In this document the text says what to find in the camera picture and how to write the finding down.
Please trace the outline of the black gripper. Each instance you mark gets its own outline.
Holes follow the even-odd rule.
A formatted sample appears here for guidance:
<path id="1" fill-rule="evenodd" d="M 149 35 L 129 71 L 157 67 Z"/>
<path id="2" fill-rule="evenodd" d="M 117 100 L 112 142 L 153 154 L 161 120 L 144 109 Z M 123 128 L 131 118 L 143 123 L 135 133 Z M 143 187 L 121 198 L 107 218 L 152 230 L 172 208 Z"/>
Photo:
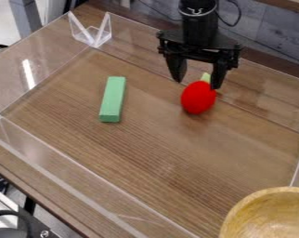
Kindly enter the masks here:
<path id="1" fill-rule="evenodd" d="M 187 60 L 197 60 L 213 64 L 211 88 L 220 89 L 229 68 L 239 66 L 241 44 L 220 31 L 200 44 L 184 40 L 181 30 L 164 30 L 156 34 L 160 45 L 159 53 L 164 55 L 172 79 L 181 83 L 187 73 Z"/>

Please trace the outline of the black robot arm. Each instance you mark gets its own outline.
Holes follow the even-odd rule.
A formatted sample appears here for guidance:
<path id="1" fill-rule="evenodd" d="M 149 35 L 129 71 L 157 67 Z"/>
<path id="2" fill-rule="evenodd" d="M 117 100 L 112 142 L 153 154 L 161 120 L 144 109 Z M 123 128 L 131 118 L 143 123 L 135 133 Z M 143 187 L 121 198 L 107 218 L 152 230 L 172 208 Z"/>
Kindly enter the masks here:
<path id="1" fill-rule="evenodd" d="M 188 60 L 211 63 L 212 90 L 220 89 L 227 72 L 239 66 L 243 49 L 241 44 L 220 32 L 219 10 L 219 0 L 180 0 L 181 27 L 156 34 L 159 53 L 167 60 L 172 79 L 183 82 Z"/>

